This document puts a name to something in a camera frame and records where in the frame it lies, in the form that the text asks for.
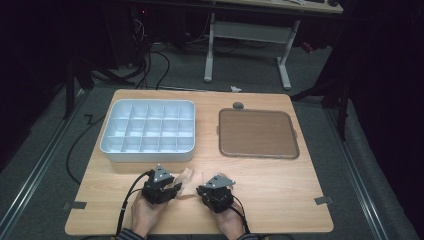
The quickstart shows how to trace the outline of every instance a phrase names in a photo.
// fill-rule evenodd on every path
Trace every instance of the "human hand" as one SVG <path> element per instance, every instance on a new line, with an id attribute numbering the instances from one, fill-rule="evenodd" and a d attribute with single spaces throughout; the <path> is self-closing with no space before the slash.
<path id="1" fill-rule="evenodd" d="M 243 213 L 242 208 L 236 202 L 231 205 L 240 213 Z M 233 210 L 227 209 L 222 213 L 211 211 L 219 230 L 228 238 L 228 240 L 237 240 L 244 234 L 243 221 L 241 217 Z"/>
<path id="2" fill-rule="evenodd" d="M 132 205 L 132 231 L 146 239 L 147 233 L 157 223 L 168 202 L 151 204 L 142 195 L 137 194 Z"/>

